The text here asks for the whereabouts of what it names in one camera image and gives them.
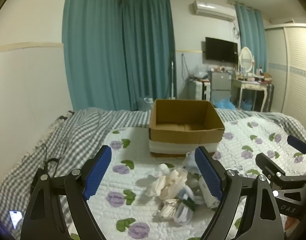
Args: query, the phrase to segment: metal bolt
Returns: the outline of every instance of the metal bolt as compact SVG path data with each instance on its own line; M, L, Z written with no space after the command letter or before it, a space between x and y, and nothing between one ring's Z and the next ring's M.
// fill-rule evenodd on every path
M40 177L41 180L46 180L47 178L48 178L48 175L47 175L47 174L43 174L43 175Z
M236 174L235 171L233 171L233 170L228 170L227 173L228 173L229 176L235 176L235 174Z
M79 169L75 169L72 171L72 175L77 176L81 173L81 171Z
M259 175L258 178L261 180L261 181L266 181L266 177L264 175Z

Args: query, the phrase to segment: sliding closet door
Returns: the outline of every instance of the sliding closet door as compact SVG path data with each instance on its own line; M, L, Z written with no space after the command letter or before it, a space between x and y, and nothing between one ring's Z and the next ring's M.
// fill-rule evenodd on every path
M268 72L273 77L274 96L272 112L282 112L286 80L287 80L287 49L283 28L266 30Z
M306 128L306 27L285 28L288 46L288 82L283 114Z

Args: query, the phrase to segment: smartphone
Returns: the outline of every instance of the smartphone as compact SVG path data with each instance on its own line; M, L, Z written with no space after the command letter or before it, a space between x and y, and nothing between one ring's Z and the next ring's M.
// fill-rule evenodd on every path
M16 229L18 222L22 219L22 213L20 211L14 211L14 210L10 210L9 213L13 227L14 229Z

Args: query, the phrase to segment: checkered blanket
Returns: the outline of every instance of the checkered blanket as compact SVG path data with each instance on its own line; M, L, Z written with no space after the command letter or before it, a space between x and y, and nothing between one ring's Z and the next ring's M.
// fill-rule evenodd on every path
M217 109L223 122L235 121L256 116L272 121L291 134L306 141L304 127L292 117L279 113L256 113ZM0 186L0 219L15 239L20 239L22 221L13 228L9 211L25 213L30 199L30 185L38 167L47 159L61 158L56 175L63 176L74 168L81 168L86 160L95 156L103 144L106 135L113 129L123 127L147 127L150 112L103 111L89 108L68 114L65 122L56 121L49 132L18 162L4 178ZM53 174L56 164L49 165L49 174ZM67 225L72 222L65 196L61 196L61 204Z

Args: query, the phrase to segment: teal curtain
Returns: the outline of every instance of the teal curtain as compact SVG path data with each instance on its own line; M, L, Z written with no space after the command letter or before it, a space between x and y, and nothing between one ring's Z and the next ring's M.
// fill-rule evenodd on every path
M171 5L170 0L121 0L121 5L131 108L137 109L143 97L171 95L175 50Z
M247 8L244 4L235 5L238 24L240 26L241 48L248 47L255 59L255 69L267 71L267 49L262 13Z
M66 0L66 75L75 110L130 110L119 0Z

